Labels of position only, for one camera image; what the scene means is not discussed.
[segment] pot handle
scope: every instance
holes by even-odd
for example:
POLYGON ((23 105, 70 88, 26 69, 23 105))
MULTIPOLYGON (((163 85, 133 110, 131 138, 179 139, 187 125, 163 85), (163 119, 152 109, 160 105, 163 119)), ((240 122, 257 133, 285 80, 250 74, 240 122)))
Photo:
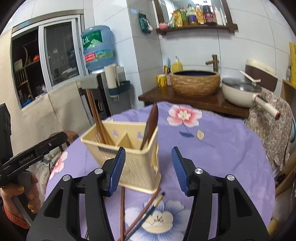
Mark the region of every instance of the pot handle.
POLYGON ((262 106, 276 121, 280 118, 281 113, 262 97, 256 96, 255 102, 262 106))
POLYGON ((242 70, 240 70, 240 73, 241 73, 242 75, 244 75, 245 77, 247 77, 249 80, 251 80, 253 85, 256 85, 256 83, 261 82, 261 79, 259 79, 259 80, 255 80, 255 79, 253 79, 251 76, 249 76, 247 73, 243 72, 242 70))

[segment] yellow mug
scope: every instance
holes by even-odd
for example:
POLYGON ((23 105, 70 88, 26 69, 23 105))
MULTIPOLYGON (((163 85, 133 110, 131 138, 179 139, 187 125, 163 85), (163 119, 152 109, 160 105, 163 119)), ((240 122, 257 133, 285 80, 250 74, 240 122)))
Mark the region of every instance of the yellow mug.
POLYGON ((167 86, 167 80, 165 74, 160 74, 157 76, 157 83, 159 87, 165 87, 167 86))

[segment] bronze faucet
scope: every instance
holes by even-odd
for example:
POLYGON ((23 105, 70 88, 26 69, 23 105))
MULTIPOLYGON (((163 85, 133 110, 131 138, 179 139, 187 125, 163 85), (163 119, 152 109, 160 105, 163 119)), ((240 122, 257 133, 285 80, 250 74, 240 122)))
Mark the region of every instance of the bronze faucet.
POLYGON ((212 61, 208 61, 205 64, 206 65, 213 64, 213 70, 214 70, 214 72, 218 72, 218 63, 219 63, 218 56, 216 54, 213 54, 212 57, 213 57, 213 60, 212 61))

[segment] purple tablecloth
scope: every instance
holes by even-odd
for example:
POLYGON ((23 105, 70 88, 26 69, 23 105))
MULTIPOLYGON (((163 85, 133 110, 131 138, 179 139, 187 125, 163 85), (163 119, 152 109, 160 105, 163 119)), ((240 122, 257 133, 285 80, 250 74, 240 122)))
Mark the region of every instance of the purple tablecloth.
MULTIPOLYGON (((190 106, 158 103, 159 163, 166 192, 153 217, 131 237, 132 241, 181 241, 186 230, 193 198, 181 191, 171 161, 171 149, 177 146, 183 157, 209 174, 225 177, 233 174, 245 189, 265 225, 270 222, 274 208, 275 187, 271 166, 259 136, 247 129, 243 121, 223 118, 190 106)), ((114 115, 114 121, 146 122, 151 106, 114 115)), ((78 139, 62 155, 48 182, 46 197, 65 174, 73 178, 85 176, 98 167, 85 145, 78 139)), ((126 226, 129 226, 146 205, 150 195, 126 189, 126 226)), ((209 238, 215 236, 217 225, 217 196, 213 209, 209 238)), ((105 198, 108 218, 114 238, 120 235, 120 188, 111 198, 105 198)), ((84 199, 81 197, 82 237, 86 232, 84 199)))

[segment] blue gripper pad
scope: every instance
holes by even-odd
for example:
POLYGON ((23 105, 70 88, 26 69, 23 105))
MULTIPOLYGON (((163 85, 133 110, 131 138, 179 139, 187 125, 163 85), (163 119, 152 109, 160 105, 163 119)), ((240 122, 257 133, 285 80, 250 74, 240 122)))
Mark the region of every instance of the blue gripper pad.
POLYGON ((183 157, 181 156, 178 148, 174 147, 172 149, 172 161, 173 161, 174 169, 179 181, 180 188, 182 192, 184 192, 185 195, 187 196, 189 195, 189 182, 188 182, 188 176, 186 174, 186 171, 181 161, 182 158, 183 157))
POLYGON ((125 161, 126 161, 126 151, 123 147, 120 147, 116 157, 114 158, 114 162, 116 163, 110 175, 110 186, 108 188, 108 193, 111 196, 117 189, 125 161))

